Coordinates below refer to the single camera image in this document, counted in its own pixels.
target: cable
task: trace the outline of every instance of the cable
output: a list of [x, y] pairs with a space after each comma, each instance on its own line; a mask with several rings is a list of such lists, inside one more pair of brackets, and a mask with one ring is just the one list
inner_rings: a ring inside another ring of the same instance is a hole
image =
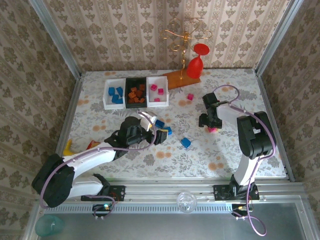
[[237, 92], [237, 96], [235, 97], [235, 99], [233, 99], [233, 100], [231, 100], [231, 101], [229, 102], [230, 104], [231, 104], [233, 101], [238, 100], [238, 98], [240, 97], [240, 91], [239, 91], [238, 88], [236, 88], [235, 86], [230, 85], [230, 84], [220, 85], [220, 86], [216, 87], [215, 90], [213, 90], [213, 92], [215, 92], [216, 90], [218, 90], [218, 89], [220, 89], [220, 88], [223, 88], [223, 87], [232, 87], [232, 88], [234, 88], [234, 89], [236, 90], [236, 92]]
[[48, 209], [50, 208], [49, 206], [45, 206], [44, 205], [44, 194], [45, 194], [45, 191], [46, 191], [46, 188], [50, 182], [50, 180], [52, 179], [52, 177], [55, 175], [55, 173], [61, 169], [63, 166], [67, 165], [68, 163], [71, 163], [73, 161], [77, 161], [79, 160], [80, 158], [82, 157], [85, 157], [89, 154], [92, 154], [92, 153], [95, 153], [95, 152], [107, 152], [107, 151], [110, 151], [110, 150], [120, 150], [120, 151], [127, 151], [127, 152], [138, 152], [138, 151], [143, 151], [145, 149], [148, 149], [152, 146], [152, 144], [154, 144], [154, 142], [156, 141], [156, 138], [157, 138], [157, 129], [156, 129], [156, 126], [153, 124], [153, 122], [145, 115], [143, 114], [142, 112], [138, 112], [139, 115], [143, 116], [145, 119], [147, 119], [149, 121], [149, 123], [151, 124], [152, 126], [152, 129], [154, 131], [154, 136], [153, 136], [153, 139], [151, 141], [151, 143], [148, 145], [148, 146], [145, 146], [143, 148], [138, 148], [138, 149], [132, 149], [132, 148], [121, 148], [121, 147], [111, 147], [111, 146], [105, 146], [105, 147], [98, 147], [98, 148], [93, 148], [87, 152], [84, 152], [74, 158], [71, 158], [69, 159], [68, 161], [65, 161], [64, 163], [61, 163], [59, 166], [57, 166], [51, 173], [50, 175], [48, 176], [48, 178], [46, 179], [46, 181], [44, 182], [44, 185], [43, 185], [43, 188], [41, 190], [41, 193], [40, 193], [40, 206], [43, 208], [43, 209]]
[[[104, 199], [111, 199], [112, 200], [112, 208], [110, 209], [109, 213], [106, 215], [106, 217], [108, 217], [110, 215], [110, 213], [114, 210], [115, 206], [116, 206], [116, 201], [113, 197], [110, 197], [110, 196], [104, 196], [104, 195], [85, 195], [86, 197], [88, 198], [93, 198], [93, 199], [100, 199], [100, 198], [104, 198]], [[96, 217], [96, 212], [98, 209], [100, 208], [103, 208], [104, 206], [97, 206], [95, 209], [94, 209], [94, 212], [93, 212], [93, 216]]]
[[[266, 228], [266, 225], [257, 217], [255, 216], [250, 216], [250, 211], [249, 211], [249, 192], [250, 192], [250, 185], [251, 185], [251, 181], [252, 181], [252, 178], [256, 175], [257, 171], [258, 171], [258, 165], [259, 163], [262, 161], [262, 160], [265, 160], [265, 159], [269, 159], [269, 158], [272, 158], [275, 153], [276, 153], [276, 143], [275, 143], [275, 140], [270, 132], [270, 130], [268, 129], [268, 127], [265, 125], [265, 123], [263, 121], [261, 121], [258, 117], [256, 117], [254, 114], [252, 114], [251, 112], [248, 112], [242, 108], [239, 108], [235, 105], [232, 104], [233, 101], [237, 100], [240, 96], [240, 91], [237, 87], [233, 86], [233, 85], [229, 85], [229, 84], [225, 84], [225, 85], [221, 85], [221, 86], [218, 86], [215, 90], [213, 90], [213, 92], [215, 92], [217, 89], [220, 89], [222, 87], [232, 87], [234, 88], [236, 91], [237, 91], [237, 96], [235, 99], [231, 100], [229, 102], [229, 107], [236, 110], [237, 112], [240, 112], [240, 113], [244, 113], [244, 114], [247, 114], [249, 116], [251, 116], [252, 118], [254, 118], [264, 129], [264, 131], [266, 132], [266, 134], [268, 135], [270, 141], [271, 141], [271, 145], [272, 145], [272, 153], [268, 156], [263, 156], [263, 157], [259, 157], [258, 160], [256, 161], [256, 164], [254, 166], [254, 169], [252, 171], [252, 174], [249, 178], [249, 183], [248, 183], [248, 188], [247, 188], [247, 191], [246, 191], [246, 198], [245, 198], [245, 205], [246, 205], [246, 213], [247, 213], [247, 216], [245, 216], [244, 218], [248, 218], [249, 219], [249, 222], [250, 222], [250, 225], [252, 227], [252, 229], [255, 231], [255, 233], [261, 237], [264, 237], [265, 235], [267, 235], [267, 228]], [[256, 227], [254, 226], [253, 222], [252, 222], [252, 219], [255, 219], [257, 220], [263, 227], [264, 229], [264, 232], [263, 233], [260, 233]]]

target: table surface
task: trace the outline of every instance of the table surface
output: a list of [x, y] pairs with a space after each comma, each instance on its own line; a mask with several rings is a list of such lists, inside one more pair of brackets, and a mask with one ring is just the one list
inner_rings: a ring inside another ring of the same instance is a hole
[[[158, 119], [171, 127], [172, 135], [157, 146], [139, 152], [130, 152], [120, 159], [101, 164], [87, 174], [98, 173], [106, 178], [229, 178], [241, 159], [237, 128], [223, 122], [222, 129], [209, 133], [206, 127], [198, 127], [199, 116], [206, 113], [202, 97], [223, 84], [231, 84], [240, 90], [235, 105], [247, 111], [266, 111], [257, 78], [252, 69], [208, 69], [200, 77], [201, 83], [169, 91], [169, 107], [131, 108], [104, 110], [103, 93], [107, 79], [160, 76], [169, 70], [142, 71], [95, 71], [82, 76], [83, 86], [75, 110], [69, 139], [71, 150], [84, 151], [91, 140], [102, 142], [128, 116], [140, 111], [151, 111]], [[193, 101], [187, 99], [194, 94]], [[236, 91], [223, 87], [216, 92], [220, 101], [230, 101]], [[186, 149], [181, 139], [188, 138], [191, 145]], [[146, 141], [133, 148], [148, 145]], [[262, 162], [257, 177], [285, 178], [286, 173], [279, 150], [274, 157]]]

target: blue block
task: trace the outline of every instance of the blue block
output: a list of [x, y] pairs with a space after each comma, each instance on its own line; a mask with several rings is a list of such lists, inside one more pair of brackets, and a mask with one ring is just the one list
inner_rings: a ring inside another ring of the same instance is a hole
[[118, 99], [119, 99], [119, 95], [115, 94], [113, 95], [111, 102], [115, 104]]
[[171, 127], [167, 126], [167, 127], [164, 128], [164, 130], [168, 130], [168, 135], [172, 134]]
[[114, 88], [114, 87], [109, 87], [109, 89], [108, 89], [108, 93], [109, 93], [109, 96], [113, 96], [113, 95], [115, 95], [115, 93], [116, 93], [115, 88]]
[[122, 87], [117, 87], [116, 88], [116, 91], [118, 92], [118, 94], [120, 95], [120, 97], [123, 97], [123, 95], [124, 95], [124, 90], [123, 90], [123, 88]]
[[165, 126], [165, 123], [163, 121], [157, 120], [157, 121], [155, 121], [155, 126], [157, 128], [162, 129]]
[[191, 142], [189, 141], [188, 138], [185, 137], [184, 139], [181, 140], [181, 144], [187, 149], [190, 146]]
[[116, 104], [123, 104], [124, 101], [122, 98], [119, 98], [117, 101], [115, 101]]

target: metal frame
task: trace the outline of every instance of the metal frame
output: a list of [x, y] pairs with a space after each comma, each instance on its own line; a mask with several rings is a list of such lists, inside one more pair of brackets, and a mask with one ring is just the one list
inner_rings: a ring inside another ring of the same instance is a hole
[[49, 33], [58, 51], [62, 55], [65, 63], [69, 67], [69, 70], [73, 74], [74, 78], [78, 81], [81, 76], [81, 71], [76, 63], [72, 53], [70, 52], [64, 38], [60, 34], [54, 20], [51, 17], [44, 1], [42, 0], [29, 0], [30, 4], [34, 8], [36, 14], [39, 16], [40, 21], [43, 23], [46, 31]]
[[280, 136], [279, 129], [277, 127], [277, 122], [276, 122], [274, 113], [272, 112], [272, 108], [271, 108], [271, 105], [270, 105], [270, 101], [269, 101], [269, 98], [268, 98], [268, 95], [267, 95], [266, 88], [264, 86], [264, 83], [262, 82], [261, 75], [259, 75], [258, 73], [257, 73], [257, 81], [258, 81], [258, 85], [259, 85], [259, 88], [260, 88], [260, 91], [261, 91], [262, 99], [263, 99], [263, 102], [264, 102], [264, 105], [265, 105], [266, 113], [268, 114], [268, 117], [269, 117], [269, 120], [270, 120], [270, 124], [271, 124], [271, 127], [272, 127], [273, 132], [274, 132], [274, 136], [275, 136], [276, 143], [277, 143], [276, 145], [277, 145], [277, 147], [279, 149], [281, 160], [282, 160], [282, 162], [284, 164], [284, 167], [285, 167], [286, 173], [287, 173], [287, 175], [289, 177], [289, 180], [291, 182], [295, 182], [295, 177], [294, 177], [294, 174], [292, 172], [292, 169], [291, 169], [291, 166], [290, 166], [287, 154], [286, 154], [286, 150], [285, 150], [285, 147], [284, 147], [284, 143], [282, 142], [282, 139], [281, 139], [281, 136]]
[[[213, 195], [213, 185], [228, 184], [226, 180], [213, 180], [205, 179], [202, 181], [178, 181], [178, 180], [164, 180], [164, 181], [114, 181], [111, 185], [125, 185], [125, 201], [119, 202], [117, 205], [131, 206], [130, 209], [135, 209], [133, 206], [168, 206], [176, 203], [179, 193], [188, 191], [197, 197], [198, 205], [203, 207], [203, 213], [212, 213], [209, 207], [221, 206], [222, 204], [243, 204], [244, 201], [233, 200], [217, 202]], [[319, 239], [319, 230], [310, 208], [307, 194], [305, 193], [304, 186], [301, 182], [289, 182], [283, 180], [257, 180], [255, 181], [259, 189], [260, 200], [255, 201], [255, 204], [266, 203], [294, 203], [301, 225], [308, 240]], [[81, 202], [80, 199], [68, 200], [64, 204], [81, 207], [83, 205], [101, 204], [101, 202]], [[43, 211], [39, 207], [39, 203], [35, 204], [30, 215], [29, 223], [26, 228], [25, 236], [23, 239], [31, 240], [37, 239], [35, 237], [34, 226], [37, 219], [43, 214], [52, 214], [53, 211]], [[82, 211], [75, 211], [75, 214], [83, 213]], [[155, 210], [150, 208], [144, 211], [145, 214], [154, 214]]]
[[260, 58], [260, 61], [255, 68], [256, 73], [258, 73], [260, 76], [262, 76], [262, 73], [266, 69], [303, 2], [304, 0], [291, 0], [289, 2], [289, 6], [286, 8], [285, 13], [283, 14], [276, 30], [272, 35], [272, 38], [270, 39], [263, 55]]
[[61, 129], [60, 137], [58, 143], [56, 145], [55, 152], [59, 155], [63, 155], [63, 151], [68, 141], [69, 133], [71, 131], [72, 122], [74, 120], [77, 103], [80, 97], [80, 93], [82, 90], [83, 79], [81, 78], [79, 81], [75, 82], [74, 89], [72, 92], [72, 96], [70, 99], [69, 107], [65, 115], [65, 119], [63, 122], [63, 126]]

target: wooden board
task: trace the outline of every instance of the wooden board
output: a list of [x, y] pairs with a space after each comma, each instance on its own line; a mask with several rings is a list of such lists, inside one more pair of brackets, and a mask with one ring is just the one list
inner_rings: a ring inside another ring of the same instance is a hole
[[176, 89], [191, 84], [198, 84], [201, 82], [200, 78], [191, 78], [187, 75], [187, 70], [184, 69], [182, 73], [182, 79], [180, 79], [181, 70], [173, 71], [163, 74], [168, 78], [168, 89]]

